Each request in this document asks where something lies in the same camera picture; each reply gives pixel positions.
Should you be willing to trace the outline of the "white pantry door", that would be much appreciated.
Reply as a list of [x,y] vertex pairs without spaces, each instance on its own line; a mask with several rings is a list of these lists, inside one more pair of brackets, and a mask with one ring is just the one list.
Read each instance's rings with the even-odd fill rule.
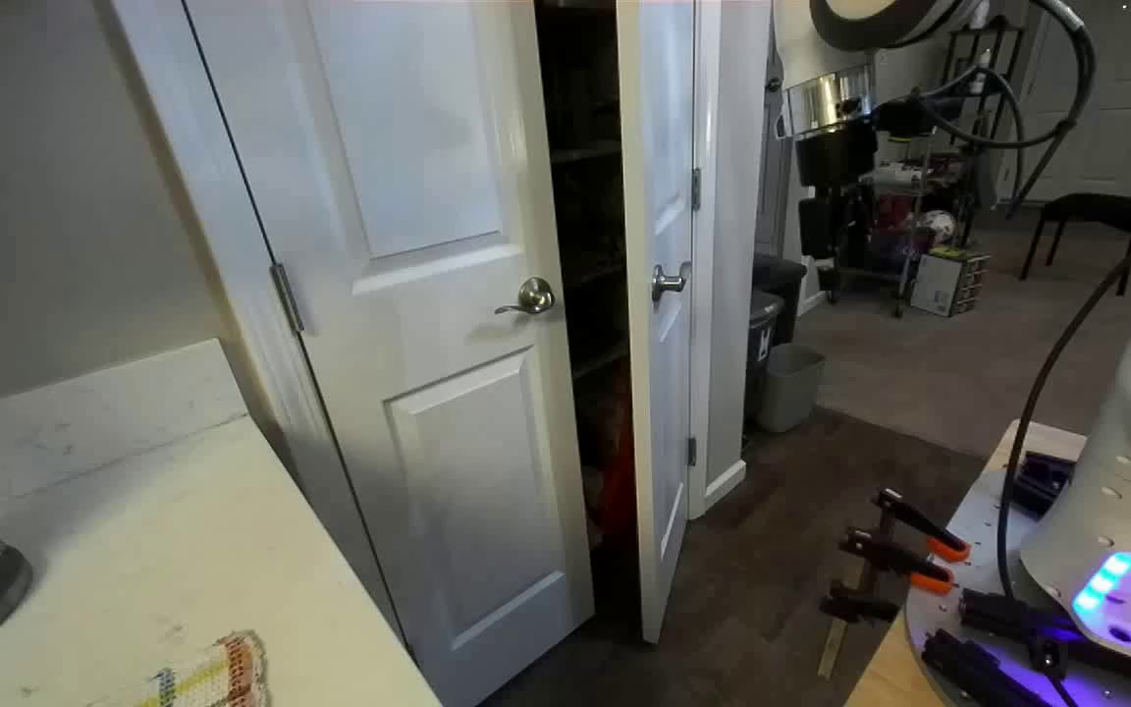
[[693,284],[654,302],[654,273],[693,262],[693,0],[618,0],[625,288],[642,642],[656,643],[689,529]]
[[474,707],[594,616],[533,0],[186,0],[402,633]]

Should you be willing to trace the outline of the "grey trash bin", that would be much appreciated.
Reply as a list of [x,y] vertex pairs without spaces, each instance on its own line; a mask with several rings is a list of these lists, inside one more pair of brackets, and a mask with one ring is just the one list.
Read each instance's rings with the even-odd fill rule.
[[790,434],[799,428],[820,391],[824,356],[811,346],[776,346],[761,371],[761,387],[755,398],[755,426],[761,434]]

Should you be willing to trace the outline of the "black orange clamp upper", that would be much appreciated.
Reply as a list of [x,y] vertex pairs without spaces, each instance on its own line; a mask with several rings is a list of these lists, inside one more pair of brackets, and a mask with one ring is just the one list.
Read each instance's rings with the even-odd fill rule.
[[900,524],[908,524],[912,529],[933,537],[933,555],[944,562],[965,562],[971,546],[950,533],[944,524],[935,524],[933,516],[923,516],[918,507],[912,507],[896,486],[879,486],[875,507]]

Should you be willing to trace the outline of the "black orange clamp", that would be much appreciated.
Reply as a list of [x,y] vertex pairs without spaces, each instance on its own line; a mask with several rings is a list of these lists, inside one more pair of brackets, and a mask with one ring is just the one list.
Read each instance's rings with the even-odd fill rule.
[[900,524],[908,524],[912,529],[933,537],[933,555],[944,562],[965,562],[971,546],[950,533],[944,524],[935,524],[933,516],[923,516],[918,507],[912,507],[896,486],[879,486],[875,507]]
[[891,570],[891,575],[905,575],[917,590],[923,595],[935,595],[935,599],[947,599],[956,590],[956,575],[888,541],[888,537],[875,537],[870,529],[848,529],[842,537],[842,546],[858,559],[863,559],[870,567],[875,570]]

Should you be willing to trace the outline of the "black bar clamp on floor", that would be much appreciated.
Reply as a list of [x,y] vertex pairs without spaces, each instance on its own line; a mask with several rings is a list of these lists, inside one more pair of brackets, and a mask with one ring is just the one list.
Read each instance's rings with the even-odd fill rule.
[[848,590],[848,587],[832,587],[824,599],[820,599],[820,610],[831,616],[842,616],[848,625],[858,621],[891,621],[900,613],[896,603],[888,599],[875,599],[875,595],[862,595],[862,590]]

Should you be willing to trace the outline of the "black orange clamp lower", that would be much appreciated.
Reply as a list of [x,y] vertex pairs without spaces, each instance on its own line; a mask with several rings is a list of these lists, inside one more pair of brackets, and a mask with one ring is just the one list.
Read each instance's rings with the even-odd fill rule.
[[842,537],[842,546],[858,559],[863,559],[870,567],[875,570],[891,570],[891,575],[905,575],[917,590],[923,595],[935,595],[935,599],[947,599],[956,590],[956,575],[888,541],[888,537],[875,537],[870,529],[848,529]]

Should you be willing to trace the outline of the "white kitchen counter cabinet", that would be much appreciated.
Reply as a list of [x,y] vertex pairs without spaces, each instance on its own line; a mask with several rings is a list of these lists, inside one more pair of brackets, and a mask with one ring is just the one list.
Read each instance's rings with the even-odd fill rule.
[[0,707],[130,707],[235,637],[273,707],[435,707],[213,342],[0,398],[0,537]]

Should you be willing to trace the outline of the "black metal shelving rack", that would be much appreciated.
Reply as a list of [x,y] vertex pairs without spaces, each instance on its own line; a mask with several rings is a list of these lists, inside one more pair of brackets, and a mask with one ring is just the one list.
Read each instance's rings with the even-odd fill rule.
[[984,206],[989,161],[1014,142],[1005,123],[1018,116],[1018,53],[1027,32],[1009,16],[989,16],[950,32],[935,116],[964,159],[964,194]]

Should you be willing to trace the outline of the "black chair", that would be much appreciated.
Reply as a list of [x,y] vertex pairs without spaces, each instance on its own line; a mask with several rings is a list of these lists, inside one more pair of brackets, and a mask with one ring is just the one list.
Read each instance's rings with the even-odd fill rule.
[[1061,231],[1067,223],[1105,223],[1126,235],[1126,253],[1131,253],[1131,195],[1113,195],[1113,194],[1067,194],[1056,195],[1050,206],[1039,207],[1039,227],[1032,227],[1032,247],[1043,244],[1047,227],[1056,227],[1056,244]]

